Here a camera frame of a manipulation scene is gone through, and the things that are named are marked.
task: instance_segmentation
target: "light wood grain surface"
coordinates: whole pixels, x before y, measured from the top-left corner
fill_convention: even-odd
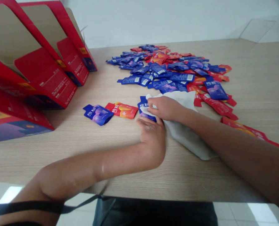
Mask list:
[[[162,44],[172,52],[190,52],[210,59],[211,64],[230,65],[233,68],[227,74],[230,82],[223,82],[223,87],[238,102],[234,113],[239,122],[279,143],[279,42],[256,44],[234,39]],[[106,106],[108,102],[118,101],[137,106],[140,96],[159,94],[158,90],[116,83],[129,76],[129,71],[106,64],[105,60],[131,47],[134,46],[91,50],[99,71],[91,73],[85,86],[78,88],[66,110],[46,112],[55,131],[0,142],[1,182],[25,185],[39,169],[54,161],[80,152],[123,147],[140,141],[135,120],[114,116],[100,127],[86,118],[82,109],[87,104]],[[205,103],[197,110],[220,119]],[[167,153],[159,168],[103,181],[88,191],[162,200],[266,201],[219,158],[201,161],[168,133],[166,140]]]

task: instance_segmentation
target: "black strap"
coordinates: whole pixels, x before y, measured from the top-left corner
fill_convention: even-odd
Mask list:
[[[14,202],[7,204],[0,204],[0,215],[15,213],[25,210],[42,210],[51,213],[63,214],[70,213],[77,208],[80,208],[90,202],[96,200],[97,198],[101,198],[102,200],[107,200],[111,197],[102,197],[100,195],[94,195],[89,198],[85,202],[82,202],[80,205],[76,207],[64,206],[63,204],[54,203],[50,201],[27,201],[27,202]]]

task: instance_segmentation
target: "dark clothing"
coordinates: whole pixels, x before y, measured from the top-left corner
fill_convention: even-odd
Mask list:
[[[93,226],[99,226],[115,198],[98,199]],[[109,225],[199,225],[218,226],[212,202],[176,202],[116,198],[105,218]]]

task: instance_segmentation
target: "white cloth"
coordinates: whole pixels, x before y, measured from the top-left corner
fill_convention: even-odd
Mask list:
[[[164,96],[170,97],[174,100],[176,100],[178,103],[180,103],[182,106],[193,109],[194,111],[197,111],[194,107],[194,99],[195,99],[195,91],[192,92],[180,92],[180,91],[174,91],[171,93],[164,93]],[[148,94],[146,96],[146,99],[149,98],[155,98],[155,97],[161,97],[162,94],[159,94],[157,96],[151,96]],[[148,107],[141,107],[140,108],[142,112],[155,116],[147,111]],[[183,146],[185,146],[187,149],[189,149],[191,152],[193,152],[195,155],[197,155],[202,160],[209,160],[213,157],[217,157],[218,155],[212,151],[212,149],[198,136],[196,135],[190,128],[187,126],[184,126],[178,122],[175,121],[166,121],[164,120],[166,128],[170,131],[171,136],[176,139],[179,143],[181,143]]]

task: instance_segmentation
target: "right hand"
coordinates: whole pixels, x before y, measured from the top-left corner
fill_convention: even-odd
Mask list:
[[[166,96],[149,98],[148,105],[148,112],[167,121],[176,121],[176,119],[178,118],[178,114],[186,109],[176,100]]]

